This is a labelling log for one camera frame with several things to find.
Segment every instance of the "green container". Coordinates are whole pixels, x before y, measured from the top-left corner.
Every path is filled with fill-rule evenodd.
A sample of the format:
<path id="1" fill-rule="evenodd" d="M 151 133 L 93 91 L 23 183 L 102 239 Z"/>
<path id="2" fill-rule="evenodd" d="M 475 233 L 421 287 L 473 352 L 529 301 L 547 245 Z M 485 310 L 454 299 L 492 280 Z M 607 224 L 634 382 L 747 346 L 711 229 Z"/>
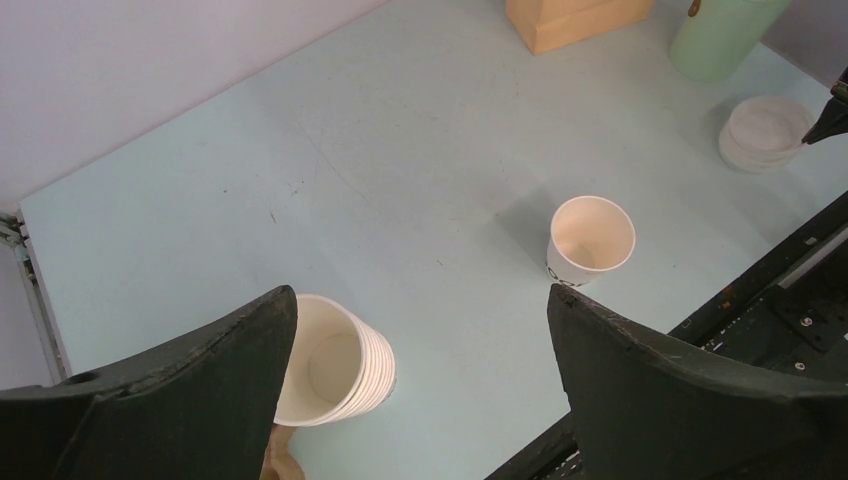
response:
<path id="1" fill-rule="evenodd" d="M 728 78 L 792 0 L 701 0 L 671 42 L 671 63 L 702 82 Z"/>

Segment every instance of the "table surface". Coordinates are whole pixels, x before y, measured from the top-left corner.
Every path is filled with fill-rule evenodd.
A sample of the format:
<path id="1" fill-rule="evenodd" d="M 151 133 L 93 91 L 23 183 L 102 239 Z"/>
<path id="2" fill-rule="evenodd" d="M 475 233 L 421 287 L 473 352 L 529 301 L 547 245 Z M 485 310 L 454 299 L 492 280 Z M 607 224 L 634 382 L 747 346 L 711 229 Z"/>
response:
<path id="1" fill-rule="evenodd" d="M 568 411 L 549 219 L 616 201 L 631 260 L 582 289 L 668 331 L 845 189 L 846 141 L 750 175 L 716 151 L 758 94 L 827 89 L 759 46 L 729 81 L 670 65 L 683 13 L 533 57 L 495 0 L 394 0 L 22 202 L 73 372 L 280 284 L 383 333 L 394 395 L 303 429 L 311 480 L 484 478 Z"/>

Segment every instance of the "white paper cup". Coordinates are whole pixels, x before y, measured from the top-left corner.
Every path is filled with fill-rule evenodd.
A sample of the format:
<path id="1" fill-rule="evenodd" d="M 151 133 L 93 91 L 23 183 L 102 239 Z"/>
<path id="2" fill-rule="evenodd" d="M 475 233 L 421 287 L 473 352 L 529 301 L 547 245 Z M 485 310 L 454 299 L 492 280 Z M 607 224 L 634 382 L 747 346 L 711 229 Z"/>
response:
<path id="1" fill-rule="evenodd" d="M 563 203 L 551 220 L 548 274 L 579 287 L 620 267 L 636 246 L 630 217 L 601 197 L 576 197 Z"/>
<path id="2" fill-rule="evenodd" d="M 392 347 L 338 303 L 297 296 L 297 334 L 274 423 L 310 427 L 355 417 L 395 383 Z"/>

